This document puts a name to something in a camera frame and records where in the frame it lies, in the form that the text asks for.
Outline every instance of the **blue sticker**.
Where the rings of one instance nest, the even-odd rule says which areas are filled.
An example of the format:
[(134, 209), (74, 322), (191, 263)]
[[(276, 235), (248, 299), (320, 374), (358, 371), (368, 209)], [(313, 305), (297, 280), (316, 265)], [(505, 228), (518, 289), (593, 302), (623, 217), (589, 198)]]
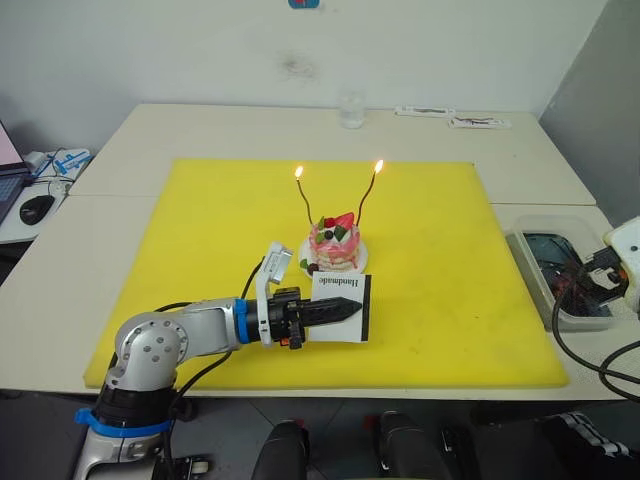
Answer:
[(320, 0), (289, 0), (291, 8), (318, 8)]

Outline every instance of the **white paper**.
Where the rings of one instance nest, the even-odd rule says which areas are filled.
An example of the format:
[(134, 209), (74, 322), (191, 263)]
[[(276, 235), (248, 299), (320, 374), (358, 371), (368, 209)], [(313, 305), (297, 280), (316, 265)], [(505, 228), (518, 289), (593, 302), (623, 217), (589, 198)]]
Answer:
[(363, 343), (369, 338), (369, 294), (371, 275), (360, 273), (314, 272), (311, 300), (344, 297), (363, 304), (342, 322), (309, 328), (312, 342)]

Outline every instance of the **candle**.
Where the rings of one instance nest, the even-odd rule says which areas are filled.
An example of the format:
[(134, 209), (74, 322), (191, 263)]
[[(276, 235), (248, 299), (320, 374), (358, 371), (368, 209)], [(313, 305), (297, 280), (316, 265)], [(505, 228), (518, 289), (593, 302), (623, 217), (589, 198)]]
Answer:
[(294, 175), (296, 176), (296, 183), (298, 184), (298, 190), (300, 191), (300, 195), (302, 195), (302, 199), (304, 200), (304, 203), (307, 205), (307, 218), (309, 219), (309, 224), (313, 225), (313, 220), (311, 220), (311, 208), (309, 207), (309, 200), (307, 200), (307, 197), (302, 191), (302, 184), (300, 183), (300, 177), (302, 176), (303, 170), (304, 169), (302, 168), (302, 165), (298, 166), (298, 168), (296, 168)]
[(371, 183), (369, 184), (369, 188), (367, 188), (367, 191), (364, 193), (362, 200), (360, 200), (360, 206), (358, 207), (358, 220), (356, 220), (356, 225), (360, 224), (360, 217), (362, 216), (362, 205), (369, 195), (369, 192), (373, 188), (373, 183), (376, 181), (376, 175), (382, 170), (382, 165), (384, 165), (384, 160), (380, 159), (376, 162), (376, 166), (373, 168), (373, 175), (371, 176)]

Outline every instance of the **yellow cutting board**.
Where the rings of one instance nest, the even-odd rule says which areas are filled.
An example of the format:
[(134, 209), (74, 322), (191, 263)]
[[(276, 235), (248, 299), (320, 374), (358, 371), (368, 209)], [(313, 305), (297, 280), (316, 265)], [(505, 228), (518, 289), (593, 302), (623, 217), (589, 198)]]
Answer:
[[(357, 213), (373, 162), (300, 162), (314, 221)], [(178, 301), (239, 296), (269, 244), (309, 233), (298, 163), (176, 160), (85, 373), (100, 387), (118, 327)], [(251, 344), (209, 389), (549, 387), (567, 377), (473, 165), (387, 162), (360, 222), (373, 275), (367, 344)], [(311, 281), (292, 261), (282, 286)], [(248, 298), (255, 298), (250, 290)], [(177, 383), (214, 360), (192, 359)]]

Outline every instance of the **strawberry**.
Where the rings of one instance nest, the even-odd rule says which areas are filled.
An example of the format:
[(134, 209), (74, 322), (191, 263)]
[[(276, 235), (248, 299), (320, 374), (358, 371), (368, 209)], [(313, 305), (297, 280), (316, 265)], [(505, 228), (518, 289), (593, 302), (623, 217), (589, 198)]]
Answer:
[(344, 215), (340, 215), (336, 218), (336, 225), (340, 225), (345, 230), (351, 230), (354, 218), (355, 215), (353, 212), (345, 213)]

